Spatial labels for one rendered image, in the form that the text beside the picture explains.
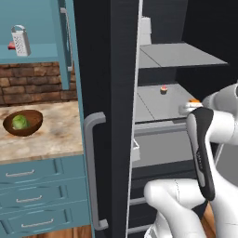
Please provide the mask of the brown wooden salad bowl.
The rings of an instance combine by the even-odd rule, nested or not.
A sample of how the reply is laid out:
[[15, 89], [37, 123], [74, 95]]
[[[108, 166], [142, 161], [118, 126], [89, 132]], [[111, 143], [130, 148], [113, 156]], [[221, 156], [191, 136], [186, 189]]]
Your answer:
[[[12, 127], [12, 119], [16, 115], [19, 115], [19, 114], [24, 115], [26, 117], [26, 119], [29, 121], [30, 126], [28, 128], [15, 130]], [[8, 133], [10, 133], [14, 136], [28, 137], [31, 134], [33, 134], [34, 132], [36, 132], [40, 128], [42, 123], [43, 123], [43, 115], [39, 111], [22, 110], [22, 111], [14, 112], [14, 113], [10, 114], [9, 116], [7, 116], [4, 119], [3, 127]]]

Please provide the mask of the black fridge door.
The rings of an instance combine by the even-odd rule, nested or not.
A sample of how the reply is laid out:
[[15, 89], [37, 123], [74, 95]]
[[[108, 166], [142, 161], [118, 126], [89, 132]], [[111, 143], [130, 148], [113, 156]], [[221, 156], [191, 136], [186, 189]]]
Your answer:
[[73, 0], [84, 121], [103, 112], [93, 141], [99, 219], [95, 238], [126, 238], [141, 0]]

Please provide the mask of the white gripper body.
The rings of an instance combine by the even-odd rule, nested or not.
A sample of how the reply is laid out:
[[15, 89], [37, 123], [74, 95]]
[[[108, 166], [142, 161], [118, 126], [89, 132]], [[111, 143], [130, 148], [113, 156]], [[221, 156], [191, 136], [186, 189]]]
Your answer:
[[187, 103], [180, 105], [178, 107], [178, 113], [180, 115], [188, 115], [193, 110], [200, 108], [202, 106], [203, 106], [203, 104], [200, 102], [187, 102]]

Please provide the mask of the white carton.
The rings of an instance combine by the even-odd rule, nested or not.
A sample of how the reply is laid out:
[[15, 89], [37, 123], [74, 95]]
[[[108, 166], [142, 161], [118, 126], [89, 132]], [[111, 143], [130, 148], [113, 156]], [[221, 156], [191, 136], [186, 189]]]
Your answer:
[[152, 43], [152, 24], [151, 19], [148, 17], [141, 18], [141, 34], [140, 44], [142, 46], [150, 45]]

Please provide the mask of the teal wall cabinet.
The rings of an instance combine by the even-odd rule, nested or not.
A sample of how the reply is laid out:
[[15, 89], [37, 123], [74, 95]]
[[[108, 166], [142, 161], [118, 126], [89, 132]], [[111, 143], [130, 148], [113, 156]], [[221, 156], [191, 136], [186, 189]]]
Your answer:
[[[72, 29], [73, 0], [66, 0], [66, 8]], [[31, 49], [28, 57], [7, 49], [14, 25], [26, 29]], [[0, 0], [0, 64], [53, 61], [59, 62], [50, 0]]]

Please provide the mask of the grey fridge shelf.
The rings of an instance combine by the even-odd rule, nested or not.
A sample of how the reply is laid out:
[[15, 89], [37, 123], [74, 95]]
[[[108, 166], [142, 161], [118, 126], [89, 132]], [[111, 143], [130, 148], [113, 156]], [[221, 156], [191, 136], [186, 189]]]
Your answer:
[[179, 106], [184, 105], [194, 96], [180, 84], [167, 85], [163, 95], [161, 85], [139, 86], [137, 89], [136, 123], [166, 121], [183, 118]]
[[226, 61], [187, 43], [141, 46], [139, 52], [141, 69], [217, 64], [226, 64]]

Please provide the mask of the metal cheese grater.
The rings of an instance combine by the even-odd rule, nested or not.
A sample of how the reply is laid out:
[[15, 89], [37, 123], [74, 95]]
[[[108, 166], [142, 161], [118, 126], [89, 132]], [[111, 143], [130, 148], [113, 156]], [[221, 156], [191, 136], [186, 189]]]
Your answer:
[[31, 55], [30, 43], [26, 29], [23, 25], [14, 25], [11, 28], [11, 34], [15, 49], [19, 57], [28, 57]]

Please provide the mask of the green lettuce head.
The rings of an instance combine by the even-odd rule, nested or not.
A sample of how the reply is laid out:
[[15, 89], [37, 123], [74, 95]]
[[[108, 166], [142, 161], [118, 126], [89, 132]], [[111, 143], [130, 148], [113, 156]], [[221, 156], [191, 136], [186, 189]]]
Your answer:
[[28, 128], [29, 126], [30, 123], [24, 115], [19, 114], [12, 119], [12, 127], [15, 130]]

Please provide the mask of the teal cabinet door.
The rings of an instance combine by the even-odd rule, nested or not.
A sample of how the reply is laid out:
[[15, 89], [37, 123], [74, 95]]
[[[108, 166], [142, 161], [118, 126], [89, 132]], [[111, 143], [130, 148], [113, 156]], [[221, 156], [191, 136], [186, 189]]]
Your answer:
[[61, 7], [66, 8], [66, 0], [50, 0], [50, 5], [59, 60], [61, 87], [63, 90], [69, 90], [71, 72], [68, 72], [68, 66], [71, 65], [71, 56], [68, 42], [68, 30], [65, 15], [60, 13]]

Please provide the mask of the grey fridge crisper drawer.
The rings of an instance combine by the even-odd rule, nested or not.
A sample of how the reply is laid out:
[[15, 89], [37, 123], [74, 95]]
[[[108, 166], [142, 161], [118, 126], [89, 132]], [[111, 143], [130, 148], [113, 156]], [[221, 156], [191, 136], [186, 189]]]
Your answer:
[[135, 141], [139, 159], [134, 167], [161, 165], [192, 159], [192, 149], [184, 120], [137, 124]]

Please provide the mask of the black fridge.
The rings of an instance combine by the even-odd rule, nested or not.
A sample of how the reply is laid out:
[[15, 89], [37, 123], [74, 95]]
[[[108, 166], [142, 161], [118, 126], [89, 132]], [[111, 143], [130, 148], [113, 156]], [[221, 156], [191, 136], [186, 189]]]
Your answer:
[[[141, 69], [142, 17], [151, 19], [151, 45], [187, 43], [226, 61], [226, 64]], [[141, 0], [138, 47], [126, 238], [142, 238], [155, 220], [155, 210], [143, 197], [144, 187], [149, 181], [191, 179], [195, 175], [192, 159], [143, 167], [132, 165], [139, 159], [139, 145], [134, 136], [137, 89], [139, 86], [180, 84], [195, 99], [204, 99], [238, 83], [238, 0]]]

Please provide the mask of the teal drawer front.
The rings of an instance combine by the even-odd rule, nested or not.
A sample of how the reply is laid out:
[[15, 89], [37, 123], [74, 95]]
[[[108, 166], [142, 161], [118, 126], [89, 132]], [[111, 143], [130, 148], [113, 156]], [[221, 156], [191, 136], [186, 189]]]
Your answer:
[[[44, 226], [23, 229], [20, 225], [54, 219]], [[0, 238], [21, 238], [90, 224], [87, 201], [0, 215]]]
[[[43, 195], [43, 198], [30, 203], [16, 203], [16, 199], [28, 199]], [[86, 180], [69, 178], [48, 183], [0, 190], [0, 214], [32, 209], [40, 206], [60, 205], [75, 201], [84, 201]]]
[[[31, 171], [32, 175], [7, 178], [6, 173]], [[85, 175], [84, 157], [75, 155], [31, 162], [0, 165], [0, 189], [21, 186], [27, 183], [41, 183], [60, 179], [80, 178]]]

